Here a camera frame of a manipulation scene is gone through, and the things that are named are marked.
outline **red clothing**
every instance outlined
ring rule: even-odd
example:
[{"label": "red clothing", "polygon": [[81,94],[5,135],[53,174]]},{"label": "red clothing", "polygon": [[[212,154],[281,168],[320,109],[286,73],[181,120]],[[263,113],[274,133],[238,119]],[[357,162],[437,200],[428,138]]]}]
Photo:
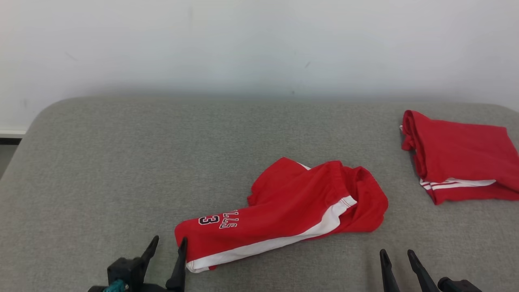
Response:
[{"label": "red clothing", "polygon": [[338,232],[371,232],[388,203],[371,174],[339,161],[312,169],[282,158],[252,186],[249,207],[180,223],[192,272],[301,240]]},{"label": "red clothing", "polygon": [[445,200],[519,200],[519,156],[504,127],[431,120],[406,111],[402,149],[415,150],[420,184]]}]

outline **gray floor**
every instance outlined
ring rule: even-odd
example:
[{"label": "gray floor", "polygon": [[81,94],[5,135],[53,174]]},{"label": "gray floor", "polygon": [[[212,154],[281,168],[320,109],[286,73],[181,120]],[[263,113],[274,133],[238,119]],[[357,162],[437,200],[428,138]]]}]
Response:
[{"label": "gray floor", "polygon": [[9,165],[17,147],[16,145],[0,145],[0,178],[4,174],[7,165]]}]

